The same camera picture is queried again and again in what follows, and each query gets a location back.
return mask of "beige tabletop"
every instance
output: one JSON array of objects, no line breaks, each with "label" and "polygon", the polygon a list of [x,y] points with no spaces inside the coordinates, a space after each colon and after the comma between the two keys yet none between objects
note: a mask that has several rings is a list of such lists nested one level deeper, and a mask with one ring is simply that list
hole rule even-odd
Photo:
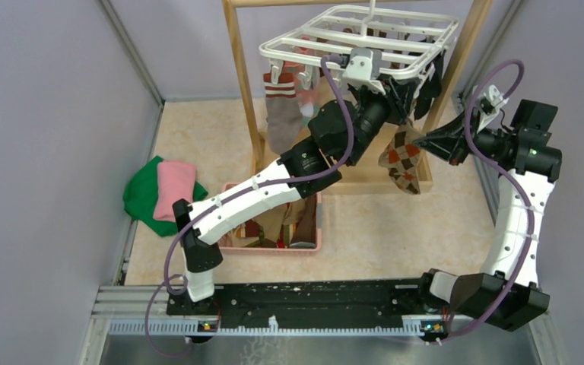
[{"label": "beige tabletop", "polygon": [[[264,101],[255,100],[255,108],[263,125]],[[443,123],[453,117],[449,104]],[[195,164],[210,196],[226,182],[245,180],[251,145],[241,101],[167,103],[155,154]],[[315,255],[225,254],[214,281],[411,278],[430,268],[478,272],[494,226],[474,162],[468,158],[458,167],[435,157],[429,162],[434,184],[427,194],[324,195],[323,244]],[[160,238],[140,222],[125,284],[159,284],[172,239]],[[177,250],[171,274],[183,269]]]}]

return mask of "wooden frame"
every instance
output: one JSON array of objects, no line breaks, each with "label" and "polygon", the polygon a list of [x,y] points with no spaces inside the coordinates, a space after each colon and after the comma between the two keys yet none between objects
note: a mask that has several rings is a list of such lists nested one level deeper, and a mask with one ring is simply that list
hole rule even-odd
[{"label": "wooden frame", "polygon": [[[377,2],[391,2],[392,0],[378,0]],[[249,138],[252,142],[252,172],[256,173],[263,169],[268,158],[265,150],[265,139],[259,134],[256,125],[256,113],[254,104],[252,102],[252,91],[249,88],[249,79],[247,76],[247,65],[245,62],[245,50],[243,49],[243,39],[240,36],[240,25],[238,21],[238,8],[256,8],[265,6],[285,6],[285,5],[320,5],[320,4],[342,4],[342,3],[367,3],[368,0],[222,0],[223,9],[225,13],[225,20],[227,22],[227,32],[230,36],[233,59],[236,65],[236,73],[240,85],[240,93],[243,98],[243,106],[245,108],[245,116],[247,119],[247,128],[249,130]],[[484,24],[484,21],[489,13],[493,0],[474,0],[471,4],[471,9],[467,15],[464,26],[458,38],[458,42],[452,51],[449,65],[443,76],[443,92],[434,100],[431,110],[424,123],[422,132],[429,132],[434,130],[444,113],[446,104],[452,96],[453,89],[458,83],[458,79],[464,70],[465,64],[471,49],[475,43],[478,34]],[[357,171],[357,167],[352,167],[346,170],[348,174],[344,174],[342,181],[334,184],[326,190],[332,194],[366,194],[366,193],[387,193],[400,192],[388,178],[386,181],[379,179],[370,179],[367,171]],[[421,182],[422,192],[427,192],[433,185],[433,177],[431,176],[430,168],[428,166],[427,156],[421,156],[420,166],[418,167],[418,178]]]}]

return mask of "folded pink towel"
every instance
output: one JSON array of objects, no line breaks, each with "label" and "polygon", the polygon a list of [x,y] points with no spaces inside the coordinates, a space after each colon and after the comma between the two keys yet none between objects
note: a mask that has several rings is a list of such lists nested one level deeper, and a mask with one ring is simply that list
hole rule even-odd
[{"label": "folded pink towel", "polygon": [[179,161],[162,161],[157,165],[157,205],[153,212],[156,221],[175,222],[173,203],[185,199],[193,202],[195,166]]}]

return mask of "checkered sock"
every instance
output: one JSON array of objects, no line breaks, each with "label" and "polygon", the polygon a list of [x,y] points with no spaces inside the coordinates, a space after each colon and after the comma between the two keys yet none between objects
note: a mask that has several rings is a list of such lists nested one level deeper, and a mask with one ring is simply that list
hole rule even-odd
[{"label": "checkered sock", "polygon": [[303,128],[303,114],[299,109],[294,74],[284,72],[278,84],[271,82],[271,73],[263,75],[265,108],[268,111],[268,143],[272,152],[282,154],[292,147]]},{"label": "checkered sock", "polygon": [[422,134],[412,126],[410,120],[400,125],[386,149],[379,156],[378,164],[389,169],[391,181],[403,192],[411,195],[421,193],[420,180],[417,178],[417,163],[420,149],[412,144]]}]

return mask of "white wall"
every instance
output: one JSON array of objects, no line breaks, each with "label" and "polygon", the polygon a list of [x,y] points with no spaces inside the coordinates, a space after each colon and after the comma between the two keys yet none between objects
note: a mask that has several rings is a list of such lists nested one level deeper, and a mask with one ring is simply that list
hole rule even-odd
[{"label": "white wall", "polygon": [[157,104],[97,3],[0,1],[0,364],[69,364]]},{"label": "white wall", "polygon": [[[550,144],[563,151],[563,166],[542,224],[538,272],[570,363],[584,363],[584,2],[526,2],[494,64],[509,58],[523,60],[525,78],[507,121],[523,98],[559,107]],[[507,88],[515,74],[494,83]]]},{"label": "white wall", "polygon": [[[221,0],[113,0],[163,97],[168,100],[239,97]],[[472,0],[440,0],[379,4],[382,8],[451,14],[464,20]],[[459,85],[506,13],[511,0],[495,0]],[[264,94],[262,74],[267,61],[259,44],[300,26],[328,5],[238,10],[249,82],[255,96]]]}]

